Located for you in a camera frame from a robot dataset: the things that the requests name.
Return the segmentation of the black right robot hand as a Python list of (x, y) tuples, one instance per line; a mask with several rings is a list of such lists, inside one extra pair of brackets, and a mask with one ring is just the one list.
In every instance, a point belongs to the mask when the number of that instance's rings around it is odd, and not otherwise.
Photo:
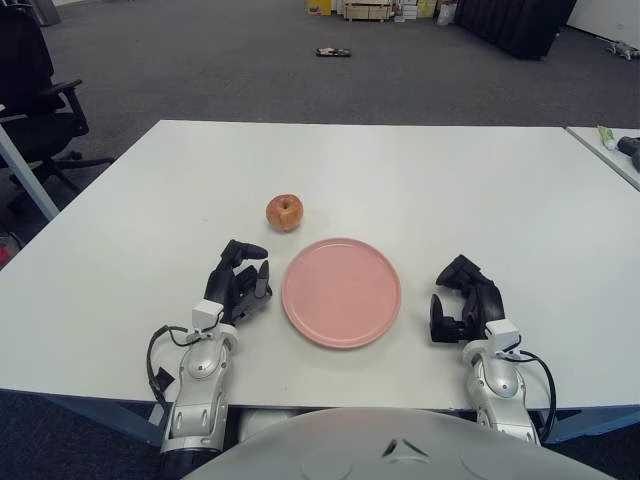
[(458, 343), (486, 339), (488, 322), (506, 318), (501, 293), (495, 283), (466, 256), (458, 255), (437, 277), (436, 285), (458, 291), (465, 300), (461, 319), (445, 316), (442, 303), (433, 294), (429, 330), (436, 343)]

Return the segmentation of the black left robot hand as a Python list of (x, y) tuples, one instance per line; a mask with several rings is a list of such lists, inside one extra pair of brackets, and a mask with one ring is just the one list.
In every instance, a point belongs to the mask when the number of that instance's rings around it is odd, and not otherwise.
[(230, 240), (209, 275), (204, 299), (222, 306), (214, 324), (235, 326), (260, 309), (273, 295), (268, 251), (260, 246)]

